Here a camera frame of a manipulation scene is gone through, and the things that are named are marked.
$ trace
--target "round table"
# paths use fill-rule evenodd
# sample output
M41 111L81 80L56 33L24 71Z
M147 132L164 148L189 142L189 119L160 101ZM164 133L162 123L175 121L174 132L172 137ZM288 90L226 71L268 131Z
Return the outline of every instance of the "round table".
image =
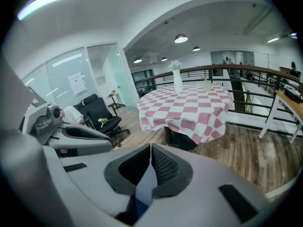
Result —
M232 97L216 84L205 92L202 81L183 83L183 88L180 93L174 85L154 90L138 101L137 108L143 131L165 127L168 145L191 150L224 135Z

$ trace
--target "chair seat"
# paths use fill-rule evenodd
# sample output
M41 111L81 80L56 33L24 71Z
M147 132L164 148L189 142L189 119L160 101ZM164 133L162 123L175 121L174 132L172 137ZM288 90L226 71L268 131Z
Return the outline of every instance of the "chair seat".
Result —
M118 116L113 116L103 127L98 128L97 130L103 134L110 132L116 127L121 121L121 118Z

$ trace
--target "black rectangular slot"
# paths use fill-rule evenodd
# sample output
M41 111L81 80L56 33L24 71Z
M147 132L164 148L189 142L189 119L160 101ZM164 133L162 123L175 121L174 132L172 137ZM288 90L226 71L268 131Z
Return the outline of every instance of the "black rectangular slot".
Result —
M239 191L233 185L222 185L219 187L219 190L242 223L250 220L258 214L255 208L242 196L241 193L239 193Z
M78 164L74 164L74 165L70 165L70 166L64 166L64 170L66 172L72 172L72 171L76 171L82 168L87 167L87 165L85 163L78 163Z

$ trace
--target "ceiling pipe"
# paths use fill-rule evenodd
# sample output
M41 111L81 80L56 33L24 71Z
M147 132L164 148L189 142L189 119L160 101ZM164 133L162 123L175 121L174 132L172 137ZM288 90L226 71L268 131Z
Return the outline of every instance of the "ceiling pipe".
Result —
M272 9L269 7L267 8L258 18L257 20L244 32L245 35L248 35L259 23L261 23L270 13Z

